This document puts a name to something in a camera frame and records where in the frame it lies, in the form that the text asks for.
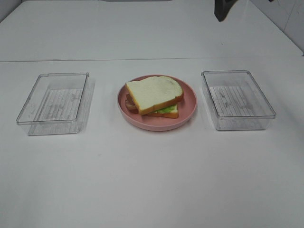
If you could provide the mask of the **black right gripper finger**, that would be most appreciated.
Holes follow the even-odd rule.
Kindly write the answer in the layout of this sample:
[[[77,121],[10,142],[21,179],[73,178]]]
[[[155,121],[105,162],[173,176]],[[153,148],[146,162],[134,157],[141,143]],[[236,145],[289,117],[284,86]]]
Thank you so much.
[[[237,0],[214,0],[214,15],[219,22],[222,22],[226,18],[236,2]]]

